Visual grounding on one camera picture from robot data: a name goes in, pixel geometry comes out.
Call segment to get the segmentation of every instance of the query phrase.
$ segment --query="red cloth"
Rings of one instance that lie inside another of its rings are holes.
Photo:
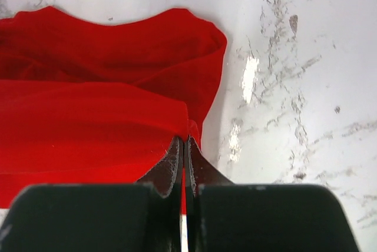
[[[0,20],[0,207],[37,183],[127,183],[200,140],[225,36],[186,9],[117,26],[53,7]]]

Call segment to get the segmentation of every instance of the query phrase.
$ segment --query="white surface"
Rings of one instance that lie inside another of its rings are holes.
[[[189,252],[189,245],[187,244],[187,217],[181,216],[181,252]]]
[[[214,21],[229,47],[206,157],[238,183],[327,186],[361,250],[375,251],[374,0],[0,0],[0,17],[46,5],[105,24],[172,6]]]

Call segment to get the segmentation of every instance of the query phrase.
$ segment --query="red fabric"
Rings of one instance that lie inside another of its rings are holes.
[[[127,183],[200,141],[225,36],[186,9],[117,26],[53,7],[0,20],[0,207],[37,183]]]

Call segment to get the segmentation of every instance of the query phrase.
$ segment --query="dirty white surface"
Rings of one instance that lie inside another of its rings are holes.
[[[102,24],[173,6],[215,22],[229,47],[206,157],[237,183],[327,186],[361,250],[375,251],[374,0],[0,0],[0,17],[46,5]]]

